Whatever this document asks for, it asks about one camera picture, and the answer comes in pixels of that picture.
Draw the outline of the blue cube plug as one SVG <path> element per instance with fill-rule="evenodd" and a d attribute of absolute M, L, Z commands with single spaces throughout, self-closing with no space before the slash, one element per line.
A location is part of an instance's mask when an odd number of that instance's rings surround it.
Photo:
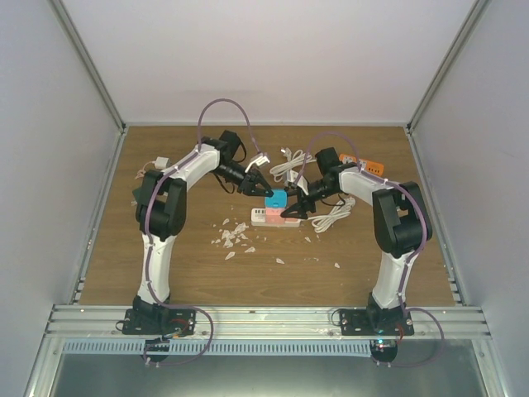
<path fill-rule="evenodd" d="M 286 208 L 288 204 L 287 192 L 283 189 L 273 189 L 272 195 L 266 197 L 264 205 L 266 208 Z"/>

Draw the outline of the pink cube socket adapter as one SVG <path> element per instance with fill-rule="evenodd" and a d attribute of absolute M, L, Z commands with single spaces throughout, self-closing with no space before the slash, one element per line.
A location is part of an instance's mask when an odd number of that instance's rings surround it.
<path fill-rule="evenodd" d="M 283 208 L 266 207 L 264 213 L 266 223 L 270 225 L 284 224 L 284 220 L 281 217 L 283 210 Z"/>

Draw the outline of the orange power strip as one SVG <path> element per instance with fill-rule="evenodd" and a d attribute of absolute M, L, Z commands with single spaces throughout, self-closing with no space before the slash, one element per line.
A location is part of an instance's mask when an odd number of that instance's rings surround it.
<path fill-rule="evenodd" d="M 358 160 L 356 157 L 352 155 L 347 155 L 347 154 L 339 154 L 339 160 L 343 164 L 359 162 L 363 169 L 365 169 L 366 171 L 370 172 L 373 175 L 382 176 L 384 173 L 384 165 L 379 162 L 375 162 L 372 160 L 365 160 L 365 159 Z"/>

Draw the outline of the white usb charger plug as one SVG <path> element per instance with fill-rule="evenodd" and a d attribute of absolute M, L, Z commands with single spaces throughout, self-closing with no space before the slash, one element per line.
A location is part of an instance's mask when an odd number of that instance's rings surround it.
<path fill-rule="evenodd" d="M 154 167 L 157 170 L 164 170 L 170 166 L 170 159 L 168 157 L 158 156 L 154 162 Z"/>

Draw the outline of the white pink power strip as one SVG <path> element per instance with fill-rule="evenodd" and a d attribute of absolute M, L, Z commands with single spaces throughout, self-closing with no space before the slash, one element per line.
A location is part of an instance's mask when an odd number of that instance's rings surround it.
<path fill-rule="evenodd" d="M 252 208 L 250 213 L 251 224 L 255 227 L 299 227 L 300 219 L 282 218 L 281 208 Z"/>

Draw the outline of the green dragon cube plug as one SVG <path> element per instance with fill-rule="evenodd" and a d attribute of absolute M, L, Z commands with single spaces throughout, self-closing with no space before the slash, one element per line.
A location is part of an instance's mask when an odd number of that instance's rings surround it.
<path fill-rule="evenodd" d="M 134 189 L 132 191 L 133 199 L 131 201 L 132 206 L 137 205 L 137 200 L 141 197 L 141 188 Z"/>

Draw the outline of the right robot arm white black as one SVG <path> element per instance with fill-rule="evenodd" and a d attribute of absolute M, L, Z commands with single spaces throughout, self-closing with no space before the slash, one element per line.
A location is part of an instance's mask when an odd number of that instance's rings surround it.
<path fill-rule="evenodd" d="M 334 194 L 348 194 L 371 206 L 374 237 L 382 251 L 377 282 L 358 319 L 374 334 L 384 335 L 407 321 L 406 288 L 411 269 L 432 226 L 420 187 L 399 184 L 369 172 L 359 161 L 342 162 L 334 148 L 316 154 L 322 177 L 308 183 L 303 171 L 289 170 L 284 179 L 297 202 L 282 212 L 284 218 L 307 219 L 316 203 Z"/>

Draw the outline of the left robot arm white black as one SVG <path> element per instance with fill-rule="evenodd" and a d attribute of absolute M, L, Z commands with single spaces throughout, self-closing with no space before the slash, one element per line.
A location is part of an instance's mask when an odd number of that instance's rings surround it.
<path fill-rule="evenodd" d="M 136 221 L 144 245 L 141 285 L 135 306 L 148 307 L 142 325 L 153 334 L 166 331 L 170 314 L 161 304 L 169 302 L 169 268 L 177 236 L 187 217 L 188 191 L 204 176 L 213 174 L 236 186 L 240 194 L 256 197 L 273 195 L 260 172 L 269 157 L 260 151 L 243 166 L 234 160 L 241 139 L 225 131 L 217 138 L 204 137 L 180 161 L 164 170 L 150 170 L 135 191 Z"/>

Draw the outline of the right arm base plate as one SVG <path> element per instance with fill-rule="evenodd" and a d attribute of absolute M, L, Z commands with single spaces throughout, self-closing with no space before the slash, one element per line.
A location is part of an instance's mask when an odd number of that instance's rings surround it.
<path fill-rule="evenodd" d="M 411 315 L 404 316 L 400 308 L 394 309 L 340 309 L 339 324 L 343 336 L 412 336 L 415 331 L 408 324 Z"/>

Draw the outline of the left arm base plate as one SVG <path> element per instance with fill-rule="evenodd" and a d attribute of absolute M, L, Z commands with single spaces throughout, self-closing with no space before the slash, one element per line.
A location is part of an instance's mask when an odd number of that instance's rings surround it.
<path fill-rule="evenodd" d="M 128 309 L 123 320 L 116 323 L 117 331 L 124 335 L 158 335 L 185 337 L 194 334 L 196 311 L 192 309 L 155 308 L 141 312 Z"/>

